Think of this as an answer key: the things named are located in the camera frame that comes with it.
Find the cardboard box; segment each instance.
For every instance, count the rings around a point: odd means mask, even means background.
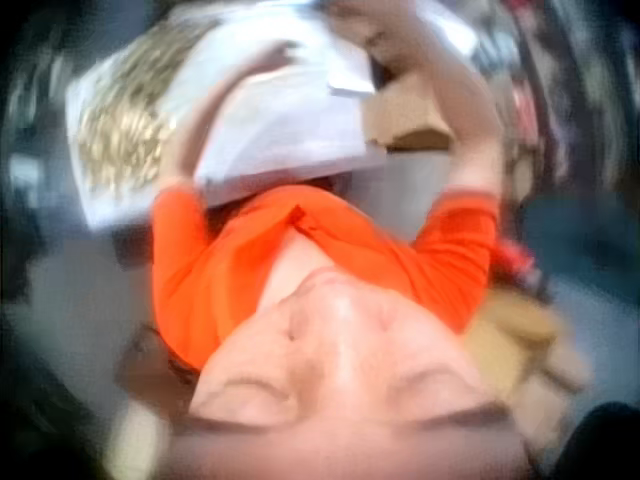
[[[534,452],[555,446],[562,437],[573,394],[541,373],[531,375],[512,405],[518,429]]]
[[[592,382],[589,364],[566,338],[549,349],[543,368],[547,375],[573,392],[584,390]]]
[[[532,352],[495,323],[479,318],[467,330],[463,344],[492,391],[511,403],[532,362]]]
[[[532,348],[547,348],[566,327],[550,307],[505,288],[492,289],[477,313]]]
[[[428,83],[416,72],[391,82],[363,102],[367,141],[397,150],[447,150],[451,131]]]

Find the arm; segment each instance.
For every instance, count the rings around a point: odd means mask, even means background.
[[[484,79],[417,17],[415,0],[332,0],[338,14],[363,16],[424,74],[455,137],[447,189],[502,192],[503,129]]]
[[[461,332],[486,290],[502,191],[503,131],[490,91],[416,17],[411,0],[339,4],[369,16],[402,45],[429,81],[455,137],[449,182],[413,246],[424,272],[423,303]]]
[[[178,304],[190,304],[184,297],[192,291],[189,286],[194,281],[192,273],[211,241],[205,205],[193,185],[209,131],[225,100],[243,80],[288,64],[288,46],[287,43],[270,46],[216,85],[165,148],[152,219],[154,302],[157,314],[167,319],[165,324],[178,317],[174,311],[180,310]]]
[[[444,120],[455,137],[447,190],[474,190],[499,197],[504,174],[503,127],[484,79],[415,17],[398,35],[425,73]]]

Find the nose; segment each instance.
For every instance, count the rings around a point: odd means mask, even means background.
[[[332,415],[371,408],[383,367],[383,323],[359,285],[328,273],[307,293],[296,341],[313,365],[314,404]]]

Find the eyebrow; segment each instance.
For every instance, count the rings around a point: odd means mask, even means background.
[[[204,400],[201,400],[200,402],[198,402],[198,405],[207,404],[215,400],[216,398],[224,395],[228,387],[237,387],[237,386],[245,386],[245,387],[251,386],[254,388],[258,388],[263,392],[273,396],[274,398],[278,398],[279,400],[286,400],[289,397],[289,395],[284,390],[281,390],[280,388],[275,387],[274,385],[272,385],[267,381],[264,381],[259,378],[253,378],[253,377],[240,377],[240,378],[236,378],[236,379],[225,382],[224,385],[222,385],[222,387],[207,394]]]
[[[226,420],[212,420],[208,418],[187,415],[175,426],[178,437],[206,435],[206,434],[266,434],[281,430],[283,426],[259,426],[242,422]]]
[[[439,366],[439,367],[431,367],[423,370],[419,370],[417,372],[411,373],[409,375],[405,375],[400,378],[397,382],[389,387],[389,395],[400,395],[406,390],[410,390],[411,388],[416,387],[422,383],[426,383],[428,380],[431,380],[433,377],[438,377],[440,375],[447,375],[452,378],[455,378],[460,383],[463,383],[465,386],[469,388],[473,388],[471,384],[469,384],[462,377],[455,375],[454,371],[447,366]]]
[[[428,418],[426,420],[411,420],[400,428],[412,430],[436,430],[445,427],[492,427],[510,425],[511,411],[500,402],[485,402],[477,407],[459,410]]]

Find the person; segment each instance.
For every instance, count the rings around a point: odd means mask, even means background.
[[[517,478],[508,413],[458,339],[496,239],[503,130],[481,77],[408,0],[348,0],[428,78],[455,135],[417,239],[395,240],[331,193],[282,186],[212,238],[192,177],[225,98],[286,64],[283,45],[217,85],[176,134],[153,211],[159,331],[200,372],[168,478]]]

